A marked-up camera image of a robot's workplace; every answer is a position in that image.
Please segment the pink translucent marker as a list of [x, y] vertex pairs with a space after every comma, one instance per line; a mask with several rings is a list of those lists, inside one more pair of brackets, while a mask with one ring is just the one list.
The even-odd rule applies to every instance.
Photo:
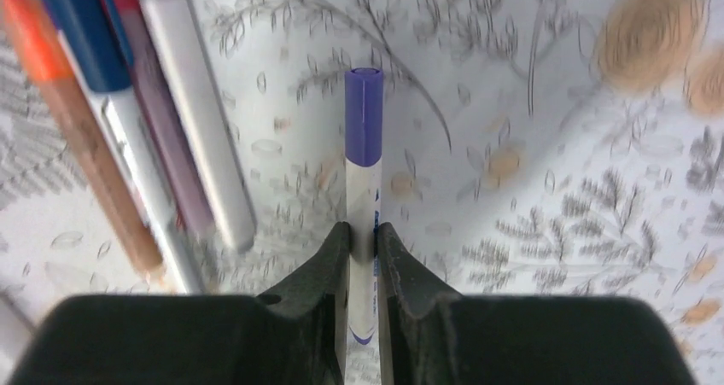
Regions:
[[118, 36], [126, 40], [134, 90], [149, 123], [177, 205], [177, 223], [201, 240], [214, 226], [206, 194], [138, 0], [109, 0], [120, 16]]

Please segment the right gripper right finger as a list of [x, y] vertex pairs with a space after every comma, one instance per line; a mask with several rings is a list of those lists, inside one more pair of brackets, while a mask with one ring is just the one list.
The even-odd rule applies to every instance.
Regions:
[[462, 295], [377, 230], [385, 384], [692, 384], [654, 310], [621, 296]]

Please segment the purple capped white marker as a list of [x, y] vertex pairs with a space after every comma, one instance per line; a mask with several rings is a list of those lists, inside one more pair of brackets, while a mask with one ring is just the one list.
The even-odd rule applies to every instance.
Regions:
[[362, 345], [377, 324], [376, 233], [382, 185], [383, 72], [345, 72], [346, 221], [351, 230], [348, 327]]

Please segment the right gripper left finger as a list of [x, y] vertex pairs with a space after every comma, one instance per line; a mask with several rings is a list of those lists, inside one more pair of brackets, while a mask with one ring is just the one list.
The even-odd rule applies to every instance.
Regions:
[[41, 323], [13, 384], [341, 384], [351, 231], [249, 295], [81, 295]]

